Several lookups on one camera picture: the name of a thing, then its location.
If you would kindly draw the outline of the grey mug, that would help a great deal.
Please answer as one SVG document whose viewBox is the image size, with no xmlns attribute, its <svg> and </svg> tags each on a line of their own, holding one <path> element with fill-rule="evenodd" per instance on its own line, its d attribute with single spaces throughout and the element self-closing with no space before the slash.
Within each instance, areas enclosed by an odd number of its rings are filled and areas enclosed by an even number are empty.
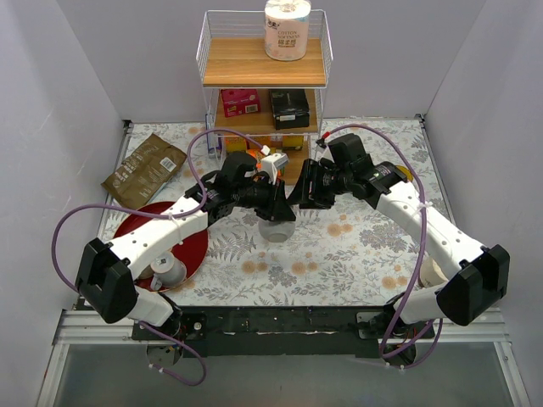
<svg viewBox="0 0 543 407">
<path fill-rule="evenodd" d="M 187 276 L 186 266 L 171 251 L 166 251 L 154 259 L 150 268 L 153 272 L 150 288 L 155 291 L 175 287 Z"/>
</svg>

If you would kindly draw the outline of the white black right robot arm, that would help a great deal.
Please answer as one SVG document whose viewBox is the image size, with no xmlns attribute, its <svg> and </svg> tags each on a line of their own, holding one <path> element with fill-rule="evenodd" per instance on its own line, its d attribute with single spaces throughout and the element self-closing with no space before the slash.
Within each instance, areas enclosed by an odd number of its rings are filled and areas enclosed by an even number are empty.
<svg viewBox="0 0 543 407">
<path fill-rule="evenodd" d="M 389 301 L 385 330 L 403 337 L 419 321 L 447 318 L 467 326 L 507 292 L 510 255 L 499 244 L 485 247 L 450 223 L 428 203 L 394 164 L 374 164 L 359 136 L 349 133 L 328 143 L 319 160 L 306 159 L 288 202 L 302 209 L 329 209 L 349 193 L 390 218 L 445 276 L 440 284 L 412 293 L 404 306 Z"/>
</svg>

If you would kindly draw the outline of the yellow black mug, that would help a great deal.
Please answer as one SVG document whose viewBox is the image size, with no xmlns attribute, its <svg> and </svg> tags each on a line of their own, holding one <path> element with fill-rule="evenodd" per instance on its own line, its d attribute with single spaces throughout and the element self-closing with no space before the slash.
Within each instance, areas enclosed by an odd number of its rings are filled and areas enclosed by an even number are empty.
<svg viewBox="0 0 543 407">
<path fill-rule="evenodd" d="M 409 182 L 413 182 L 413 175 L 406 167 L 397 165 L 396 169 L 400 171 Z"/>
</svg>

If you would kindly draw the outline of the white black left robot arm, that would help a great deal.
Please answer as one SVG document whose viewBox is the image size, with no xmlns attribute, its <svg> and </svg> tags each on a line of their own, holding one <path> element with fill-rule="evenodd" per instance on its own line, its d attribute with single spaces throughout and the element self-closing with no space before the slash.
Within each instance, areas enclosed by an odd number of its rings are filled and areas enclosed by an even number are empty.
<svg viewBox="0 0 543 407">
<path fill-rule="evenodd" d="M 161 338 L 173 338 L 181 327 L 173 305 L 159 293 L 136 286 L 136 279 L 153 260 L 236 207 L 254 210 L 260 219 L 259 232 L 267 241 L 287 241 L 296 220 L 278 176 L 287 163 L 285 153 L 262 160 L 245 152 L 232 153 L 220 170 L 198 181 L 165 212 L 122 237 L 88 243 L 76 277 L 77 291 L 109 324 L 128 317 L 149 323 Z"/>
</svg>

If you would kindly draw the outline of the white mug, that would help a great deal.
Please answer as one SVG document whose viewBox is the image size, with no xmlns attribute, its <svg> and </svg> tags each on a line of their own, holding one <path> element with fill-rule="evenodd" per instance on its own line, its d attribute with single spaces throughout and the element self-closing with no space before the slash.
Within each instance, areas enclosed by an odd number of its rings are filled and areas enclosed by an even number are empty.
<svg viewBox="0 0 543 407">
<path fill-rule="evenodd" d="M 259 220 L 260 235 L 270 243 L 284 243 L 294 234 L 294 221 Z"/>
</svg>

